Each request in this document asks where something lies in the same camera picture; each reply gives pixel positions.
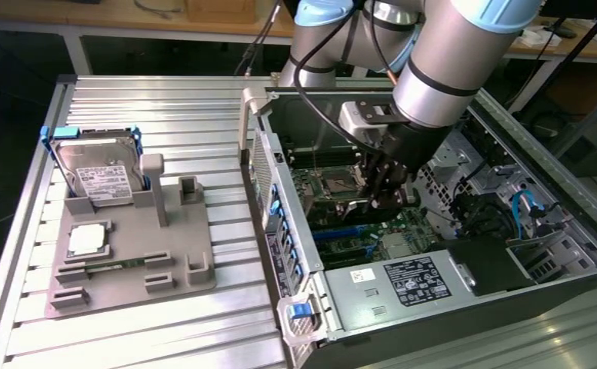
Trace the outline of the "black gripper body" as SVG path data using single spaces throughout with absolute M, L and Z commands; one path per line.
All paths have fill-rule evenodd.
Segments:
M 413 122 L 390 124 L 382 135 L 381 151 L 409 173 L 415 173 L 431 159 L 451 129 L 451 126 L 429 128 Z

